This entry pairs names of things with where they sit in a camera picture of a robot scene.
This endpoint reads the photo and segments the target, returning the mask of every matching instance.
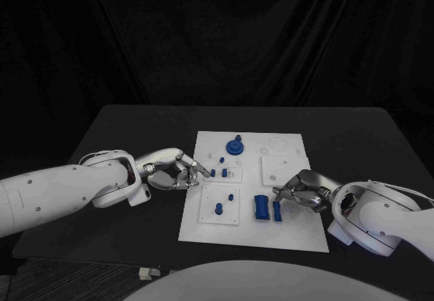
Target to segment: white cable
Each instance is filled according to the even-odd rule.
[[[86,154],[86,155],[79,159],[77,165],[80,165],[80,162],[82,162],[82,160],[83,160],[84,157],[87,157],[87,156],[90,156],[90,155],[93,155],[93,157],[95,157],[96,155],[102,155],[102,154],[106,154],[106,153],[109,153],[109,152],[122,152],[122,153],[126,154],[126,152],[125,152],[123,150],[121,150],[121,149],[115,149],[115,150],[100,150],[99,152],[92,152],[92,153]]]
[[[419,193],[418,191],[410,190],[409,188],[383,183],[383,182],[377,182],[377,181],[370,181],[367,180],[367,182],[373,183],[373,184],[379,184],[381,186],[387,186],[390,188],[394,188],[396,190],[405,191],[406,193],[415,194],[416,196],[419,196],[420,198],[425,198],[431,201],[432,205],[434,205],[434,199],[431,199],[429,197],[426,197],[426,195],[423,195],[422,193]]]

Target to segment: black table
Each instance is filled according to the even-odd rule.
[[[70,158],[123,149],[136,157],[165,147],[193,155],[198,130],[282,132],[302,136],[311,169],[341,183],[387,182],[429,194],[434,180],[380,108],[103,107]],[[390,257],[325,234],[330,253],[178,241],[184,191],[152,189],[151,201],[126,201],[79,212],[27,230],[14,256],[180,270],[221,260],[269,260],[311,266],[367,282],[405,297],[434,294],[434,264],[402,241]],[[321,213],[322,226],[332,220]]]

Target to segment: floor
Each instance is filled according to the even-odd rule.
[[[28,260],[15,276],[0,275],[0,300],[118,301],[151,281],[139,280],[138,267]]]

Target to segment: blue object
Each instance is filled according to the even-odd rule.
[[[221,205],[221,203],[217,203],[214,205],[214,213],[216,213],[216,215],[220,215],[223,213],[223,205]]]
[[[273,221],[282,221],[282,216],[279,215],[279,202],[272,202],[273,209]]]
[[[269,220],[266,196],[255,196],[255,218]]]
[[[226,144],[226,151],[230,155],[239,155],[243,152],[243,144],[240,142],[240,135],[236,135],[234,140]]]

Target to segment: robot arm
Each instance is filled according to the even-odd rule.
[[[272,192],[275,201],[288,199],[315,212],[331,204],[334,221],[328,233],[344,244],[356,241],[374,254],[389,256],[405,239],[434,261],[434,209],[420,210],[415,201],[386,186],[429,199],[406,188],[379,182],[340,185],[309,170],[299,171]]]
[[[0,181],[0,237],[73,213],[89,201],[96,208],[123,199],[131,206],[148,201],[151,194],[141,177],[164,190],[197,185],[197,171],[208,177],[178,149],[158,150],[136,160],[122,150],[92,155],[82,165],[43,169]],[[180,171],[175,179],[161,171],[170,165]]]

